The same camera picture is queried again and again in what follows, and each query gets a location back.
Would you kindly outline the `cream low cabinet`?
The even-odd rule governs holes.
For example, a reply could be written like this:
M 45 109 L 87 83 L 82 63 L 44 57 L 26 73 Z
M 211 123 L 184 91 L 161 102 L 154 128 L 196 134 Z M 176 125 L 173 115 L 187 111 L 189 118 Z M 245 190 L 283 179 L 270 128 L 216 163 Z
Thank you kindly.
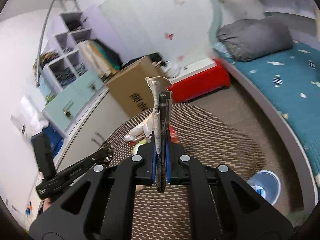
M 61 171 L 97 151 L 102 142 L 127 120 L 129 116 L 105 89 L 65 139 L 54 158 L 56 169 Z

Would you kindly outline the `chrome ladder rail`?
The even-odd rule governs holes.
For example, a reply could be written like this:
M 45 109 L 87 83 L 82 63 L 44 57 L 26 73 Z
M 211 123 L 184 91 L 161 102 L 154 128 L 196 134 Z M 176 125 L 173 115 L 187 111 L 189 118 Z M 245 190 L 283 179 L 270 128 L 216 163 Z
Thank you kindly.
M 50 5 L 49 5 L 49 8 L 48 8 L 48 11 L 47 11 L 47 14 L 46 14 L 45 19 L 44 19 L 44 23 L 43 23 L 43 27 L 42 27 L 42 31 L 41 31 L 41 36 L 40 36 L 40 41 L 39 41 L 39 46 L 38 46 L 38 49 L 37 49 L 36 77 L 35 77 L 35 86 L 36 87 L 40 86 L 40 76 L 41 76 L 41 73 L 42 73 L 42 69 L 40 67 L 40 57 L 41 57 L 41 53 L 42 53 L 42 45 L 43 45 L 44 35 L 46 33 L 49 34 L 49 37 L 51 37 L 53 35 L 52 25 L 54 24 L 54 20 L 56 19 L 56 17 L 53 18 L 52 23 L 49 25 L 48 31 L 46 31 L 46 29 L 47 29 L 47 25 L 48 25 L 48 21 L 49 21 L 52 9 L 53 9 L 54 4 L 56 2 L 60 3 L 60 6 L 61 6 L 63 12 L 67 12 L 68 11 L 67 7 L 65 6 L 65 2 L 73 2 L 75 9 L 77 11 L 81 10 L 80 6 L 79 6 L 79 3 L 78 3 L 78 0 L 52 0 L 51 1 Z

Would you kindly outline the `red storage bench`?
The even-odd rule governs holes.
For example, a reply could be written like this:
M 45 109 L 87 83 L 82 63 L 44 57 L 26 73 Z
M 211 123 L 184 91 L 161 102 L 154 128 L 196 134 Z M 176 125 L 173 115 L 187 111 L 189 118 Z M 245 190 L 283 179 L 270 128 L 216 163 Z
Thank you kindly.
M 179 76 L 170 79 L 175 103 L 187 102 L 231 85 L 229 73 L 220 61 L 205 58 L 187 65 Z

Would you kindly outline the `blue paper bag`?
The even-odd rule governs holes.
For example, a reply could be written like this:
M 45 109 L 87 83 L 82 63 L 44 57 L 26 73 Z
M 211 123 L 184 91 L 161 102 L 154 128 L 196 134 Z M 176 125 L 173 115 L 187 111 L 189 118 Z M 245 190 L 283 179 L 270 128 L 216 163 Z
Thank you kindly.
M 61 137 L 60 133 L 52 125 L 49 125 L 48 127 L 43 128 L 40 133 L 31 137 L 30 142 L 32 145 L 34 144 L 35 137 L 39 134 L 44 134 L 48 138 L 48 142 L 52 150 L 52 159 L 54 159 L 63 146 L 63 137 Z

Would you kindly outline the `wardrobe with butterfly stickers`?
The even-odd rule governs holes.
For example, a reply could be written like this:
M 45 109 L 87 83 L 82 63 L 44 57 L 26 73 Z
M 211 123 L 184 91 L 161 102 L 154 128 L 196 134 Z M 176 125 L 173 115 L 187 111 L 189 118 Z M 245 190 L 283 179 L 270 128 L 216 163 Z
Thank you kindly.
M 125 62 L 160 53 L 181 67 L 210 51 L 210 0 L 106 0 L 100 9 L 130 55 Z

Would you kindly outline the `grey folded duvet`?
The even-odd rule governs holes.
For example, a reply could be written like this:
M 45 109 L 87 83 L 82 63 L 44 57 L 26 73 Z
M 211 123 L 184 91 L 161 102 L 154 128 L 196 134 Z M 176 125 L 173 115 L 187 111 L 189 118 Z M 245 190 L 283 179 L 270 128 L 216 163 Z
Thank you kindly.
M 243 62 L 293 48 L 288 26 L 273 16 L 235 21 L 221 27 L 216 36 L 232 58 Z

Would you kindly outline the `white cubby shelf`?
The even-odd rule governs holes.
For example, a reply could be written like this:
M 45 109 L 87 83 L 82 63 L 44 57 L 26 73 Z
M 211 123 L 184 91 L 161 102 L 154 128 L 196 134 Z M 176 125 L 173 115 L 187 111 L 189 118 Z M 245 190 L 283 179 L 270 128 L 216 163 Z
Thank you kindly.
M 55 16 L 56 19 L 52 25 L 53 35 L 49 37 L 47 33 L 47 45 L 44 51 L 56 52 L 57 58 L 43 67 L 41 75 L 55 94 L 64 89 L 61 79 L 57 78 L 59 73 L 68 69 L 75 78 L 80 77 L 69 58 L 79 52 L 73 35 L 91 31 L 90 28 L 84 28 L 81 16 L 82 11 L 61 12 Z

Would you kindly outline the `teal drawer unit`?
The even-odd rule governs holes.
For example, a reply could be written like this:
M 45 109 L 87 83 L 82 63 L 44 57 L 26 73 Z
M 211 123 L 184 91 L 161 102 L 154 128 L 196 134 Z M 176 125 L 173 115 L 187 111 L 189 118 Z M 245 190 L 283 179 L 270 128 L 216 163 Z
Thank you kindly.
M 95 69 L 91 68 L 48 103 L 43 113 L 55 128 L 67 133 L 77 115 L 103 85 Z

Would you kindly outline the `grey paper wrapper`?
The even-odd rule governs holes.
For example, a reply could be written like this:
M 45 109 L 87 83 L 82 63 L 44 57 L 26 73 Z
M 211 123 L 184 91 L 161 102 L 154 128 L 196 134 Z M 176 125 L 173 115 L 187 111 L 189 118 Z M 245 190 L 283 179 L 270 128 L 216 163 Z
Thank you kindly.
M 169 132 L 170 115 L 172 107 L 172 87 L 171 82 L 162 77 L 147 77 L 146 82 L 153 96 L 153 132 L 156 144 L 156 180 L 155 185 L 159 193 L 165 191 L 167 183 L 165 164 L 165 136 Z

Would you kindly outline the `white bag on bench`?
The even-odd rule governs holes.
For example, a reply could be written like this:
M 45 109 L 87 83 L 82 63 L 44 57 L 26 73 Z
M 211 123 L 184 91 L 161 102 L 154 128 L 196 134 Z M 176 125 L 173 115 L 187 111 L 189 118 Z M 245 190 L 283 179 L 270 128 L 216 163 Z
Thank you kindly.
M 176 78 L 180 75 L 181 67 L 177 62 L 168 62 L 167 63 L 167 77 L 169 79 Z

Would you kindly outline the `red brown snack bag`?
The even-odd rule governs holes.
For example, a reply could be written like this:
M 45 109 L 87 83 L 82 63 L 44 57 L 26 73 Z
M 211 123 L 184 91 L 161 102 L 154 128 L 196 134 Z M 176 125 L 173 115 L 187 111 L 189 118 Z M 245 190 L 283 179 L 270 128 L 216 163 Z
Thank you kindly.
M 169 132 L 170 132 L 171 141 L 174 143 L 178 143 L 179 139 L 178 139 L 177 133 L 172 126 L 169 126 Z

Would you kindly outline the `white orange plastic bag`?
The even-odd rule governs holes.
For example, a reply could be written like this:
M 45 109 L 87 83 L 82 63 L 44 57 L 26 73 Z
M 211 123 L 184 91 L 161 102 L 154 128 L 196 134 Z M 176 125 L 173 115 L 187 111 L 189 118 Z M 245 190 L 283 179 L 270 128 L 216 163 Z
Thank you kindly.
M 140 124 L 131 129 L 129 133 L 124 136 L 124 140 L 127 142 L 137 141 L 138 138 L 144 137 L 147 141 L 150 141 L 152 137 L 152 132 L 153 116 L 151 113 Z

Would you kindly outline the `teal bed mattress cover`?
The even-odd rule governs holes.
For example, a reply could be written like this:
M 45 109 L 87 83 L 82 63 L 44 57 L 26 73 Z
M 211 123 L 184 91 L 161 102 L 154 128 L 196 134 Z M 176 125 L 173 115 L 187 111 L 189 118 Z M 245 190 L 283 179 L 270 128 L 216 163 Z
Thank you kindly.
M 214 44 L 214 49 L 286 119 L 319 179 L 319 50 L 294 41 L 292 49 L 241 62 L 232 58 L 221 42 Z

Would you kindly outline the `hanging clothes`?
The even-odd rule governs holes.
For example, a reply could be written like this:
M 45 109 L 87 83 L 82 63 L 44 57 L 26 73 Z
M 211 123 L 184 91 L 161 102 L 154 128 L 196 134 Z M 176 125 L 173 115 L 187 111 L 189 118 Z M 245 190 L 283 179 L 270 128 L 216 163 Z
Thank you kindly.
M 84 59 L 94 68 L 100 78 L 114 76 L 122 63 L 114 56 L 113 51 L 101 45 L 98 41 L 84 40 L 76 45 Z

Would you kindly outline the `light blue trash bin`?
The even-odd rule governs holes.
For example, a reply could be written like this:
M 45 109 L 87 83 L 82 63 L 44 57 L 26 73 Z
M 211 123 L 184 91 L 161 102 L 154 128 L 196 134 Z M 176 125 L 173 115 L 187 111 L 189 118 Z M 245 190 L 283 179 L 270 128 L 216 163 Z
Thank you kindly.
M 261 170 L 249 178 L 247 183 L 272 206 L 276 204 L 281 193 L 281 182 L 274 172 Z

